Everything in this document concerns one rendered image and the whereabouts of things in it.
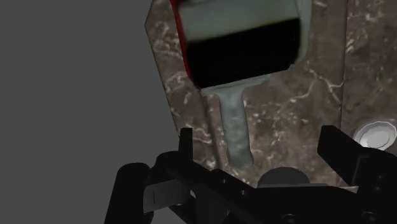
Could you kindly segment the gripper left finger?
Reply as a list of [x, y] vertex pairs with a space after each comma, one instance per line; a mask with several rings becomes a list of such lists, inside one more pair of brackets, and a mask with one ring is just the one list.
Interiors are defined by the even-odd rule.
[[193, 162], [193, 133], [181, 129], [179, 146], [157, 156], [155, 165], [121, 166], [104, 224], [151, 224], [155, 211], [169, 208], [185, 224], [255, 224], [247, 204], [251, 187]]

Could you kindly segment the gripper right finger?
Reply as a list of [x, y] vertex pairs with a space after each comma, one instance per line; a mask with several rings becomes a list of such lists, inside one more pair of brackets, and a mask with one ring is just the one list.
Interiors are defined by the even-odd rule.
[[317, 153], [358, 188], [352, 205], [357, 224], [397, 224], [397, 156], [365, 148], [333, 125], [321, 127]]

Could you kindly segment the white round bowl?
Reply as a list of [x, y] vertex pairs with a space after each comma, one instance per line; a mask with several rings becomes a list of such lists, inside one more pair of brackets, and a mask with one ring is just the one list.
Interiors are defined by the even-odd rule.
[[397, 128], [391, 122], [374, 121], [360, 127], [353, 139], [363, 147], [384, 151], [397, 139]]

